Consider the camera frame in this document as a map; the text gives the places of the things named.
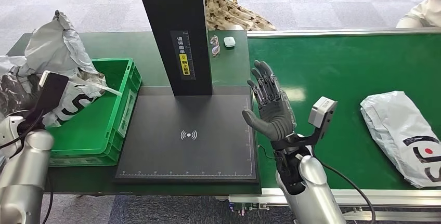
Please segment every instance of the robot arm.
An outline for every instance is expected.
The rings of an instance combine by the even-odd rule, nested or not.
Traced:
[[[45,72],[35,107],[0,122],[0,148],[6,165],[0,174],[0,223],[38,224],[54,139],[42,116],[56,108],[68,78]]]
[[[336,102],[321,97],[313,106],[309,123],[314,133],[303,137],[294,132],[295,117],[288,97],[280,90],[277,77],[264,61],[255,61],[251,73],[257,83],[248,80],[257,100],[258,118],[252,111],[242,115],[252,128],[271,140],[276,158],[276,181],[299,224],[346,223],[327,183],[320,162],[311,156],[308,147],[315,145],[325,134]]]

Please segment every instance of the wire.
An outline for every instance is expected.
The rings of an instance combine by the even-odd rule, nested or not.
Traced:
[[[266,158],[269,158],[269,159],[273,159],[273,160],[275,160],[275,158],[274,157],[271,157],[271,156],[269,156],[269,155],[267,155],[266,154],[266,150],[265,150],[265,147],[263,147],[262,145],[257,145],[257,147],[258,148],[262,148],[263,149],[263,153],[265,153],[265,156],[266,156]]]
[[[332,171],[332,172],[334,172],[334,173],[336,173],[337,175],[339,175],[341,178],[343,178],[345,181],[347,181],[355,190],[357,190],[358,191],[358,193],[360,193],[360,195],[361,195],[361,197],[363,197],[363,199],[365,199],[365,201],[366,201],[366,203],[368,204],[368,206],[369,206],[369,209],[371,210],[371,213],[372,213],[372,219],[371,219],[371,222],[370,222],[370,224],[374,224],[374,223],[376,223],[376,216],[375,216],[375,209],[373,208],[373,206],[372,206],[372,203],[371,203],[371,201],[369,200],[369,198],[363,193],[363,191],[357,186],[357,185],[355,185],[355,183],[353,183],[349,178],[347,178],[345,175],[343,175],[340,171],[338,171],[338,170],[336,170],[335,168],[333,168],[333,167],[331,167],[331,166],[329,166],[328,164],[326,164],[326,163],[323,163],[316,155],[315,155],[315,146],[313,146],[313,150],[312,150],[312,154],[313,154],[313,157],[315,157],[322,165],[323,165],[323,167],[325,167],[325,168],[327,168],[327,169],[329,169],[330,171]]]
[[[47,212],[46,212],[46,217],[44,217],[42,224],[46,224],[47,219],[49,218],[50,210],[52,209],[52,203],[54,202],[54,188],[52,187],[52,183],[50,183],[49,171],[47,172],[46,180],[50,188],[50,198],[49,198],[49,207],[47,208]]]
[[[12,140],[11,142],[8,142],[8,143],[0,146],[0,149],[3,149],[4,147],[7,147],[11,144],[14,144],[15,142],[26,137],[26,135],[29,134],[29,132],[31,132],[34,129],[34,127],[37,125],[37,123],[41,120],[42,117],[43,117],[43,111],[41,111],[40,115],[35,119],[35,121],[31,124],[31,126],[29,126],[29,128],[25,132],[23,132],[20,136],[18,136],[16,139]]]

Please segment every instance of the green plastic crate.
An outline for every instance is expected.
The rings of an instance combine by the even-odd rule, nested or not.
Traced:
[[[55,138],[51,167],[112,166],[118,162],[141,76],[131,58],[92,62],[106,76],[107,86],[122,96],[107,91],[61,127],[50,128]]]

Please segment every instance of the label sticker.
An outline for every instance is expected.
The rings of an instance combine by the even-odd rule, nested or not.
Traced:
[[[171,31],[182,80],[196,80],[188,31]]]

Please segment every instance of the wireless charging symbol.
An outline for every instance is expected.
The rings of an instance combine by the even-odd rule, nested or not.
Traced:
[[[181,138],[181,140],[184,140],[184,139],[186,139],[186,138],[191,138],[191,139],[193,139],[193,140],[196,140],[197,137],[198,137],[198,132],[197,132],[196,130],[193,130],[192,133],[187,133],[187,132],[185,132],[185,130],[183,130],[183,131],[180,133],[180,138]]]

